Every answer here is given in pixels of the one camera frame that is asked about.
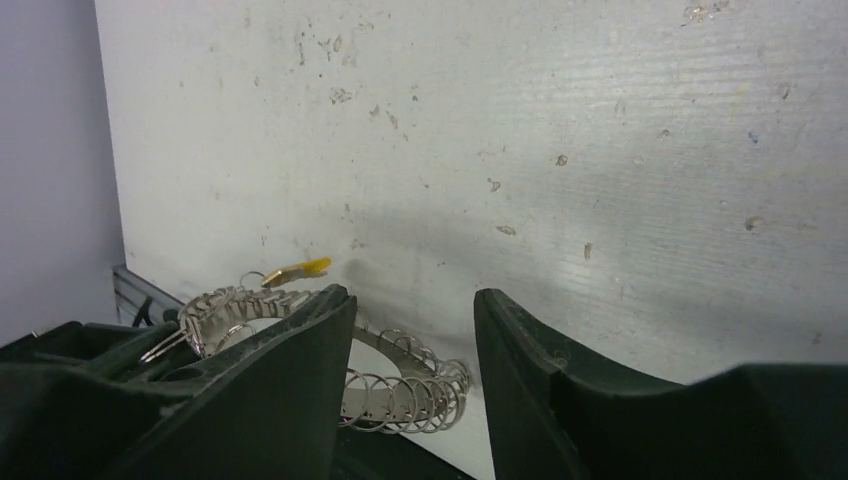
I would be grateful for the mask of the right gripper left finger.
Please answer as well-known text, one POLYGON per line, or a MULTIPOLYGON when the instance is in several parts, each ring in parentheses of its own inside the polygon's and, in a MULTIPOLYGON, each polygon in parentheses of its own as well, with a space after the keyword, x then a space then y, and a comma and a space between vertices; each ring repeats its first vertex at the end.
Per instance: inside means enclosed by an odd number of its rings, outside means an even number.
POLYGON ((333 284, 203 360, 186 347, 123 383, 159 419, 102 479, 326 479, 357 300, 333 284))

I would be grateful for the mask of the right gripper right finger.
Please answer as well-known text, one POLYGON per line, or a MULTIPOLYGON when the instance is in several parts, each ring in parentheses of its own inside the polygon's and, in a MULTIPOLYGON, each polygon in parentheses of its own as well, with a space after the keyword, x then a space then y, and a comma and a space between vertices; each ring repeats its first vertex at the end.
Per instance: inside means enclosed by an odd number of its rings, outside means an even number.
POLYGON ((843 479, 847 368, 746 364, 685 385, 483 289, 474 328, 500 479, 843 479))

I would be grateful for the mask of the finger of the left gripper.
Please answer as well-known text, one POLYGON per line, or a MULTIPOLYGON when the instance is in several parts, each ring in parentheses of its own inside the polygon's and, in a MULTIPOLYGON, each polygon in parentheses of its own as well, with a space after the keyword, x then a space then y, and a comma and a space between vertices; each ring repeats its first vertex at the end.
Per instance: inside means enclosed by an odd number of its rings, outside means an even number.
POLYGON ((192 398, 199 380, 164 377, 196 357, 174 322, 146 327, 70 321, 1 348, 1 396, 27 398, 62 379, 91 380, 165 398, 192 398))

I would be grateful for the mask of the metal disc with key rings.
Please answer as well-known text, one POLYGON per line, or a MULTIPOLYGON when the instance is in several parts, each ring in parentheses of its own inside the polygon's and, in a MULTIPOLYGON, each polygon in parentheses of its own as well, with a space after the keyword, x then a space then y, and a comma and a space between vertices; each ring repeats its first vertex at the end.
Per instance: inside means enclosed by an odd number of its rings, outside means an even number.
MULTIPOLYGON (((221 287, 186 303, 177 313, 188 345, 208 358, 270 327, 293 326, 295 312, 318 295, 315 290, 221 287)), ((381 355, 394 375, 348 369, 339 425, 360 432, 433 434, 451 429, 466 408, 471 374, 458 359, 441 360, 418 338, 399 329, 377 331, 358 308, 353 342, 381 355)))

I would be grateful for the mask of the key with yellow tag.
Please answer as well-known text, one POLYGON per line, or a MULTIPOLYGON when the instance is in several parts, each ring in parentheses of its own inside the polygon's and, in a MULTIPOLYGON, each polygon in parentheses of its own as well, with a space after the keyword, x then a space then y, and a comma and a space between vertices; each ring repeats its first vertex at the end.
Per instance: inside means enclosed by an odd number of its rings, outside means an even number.
POLYGON ((330 257, 321 257, 279 267, 265 275, 260 285, 262 288, 277 288, 302 279, 319 278, 327 274, 327 269, 331 265, 330 257))

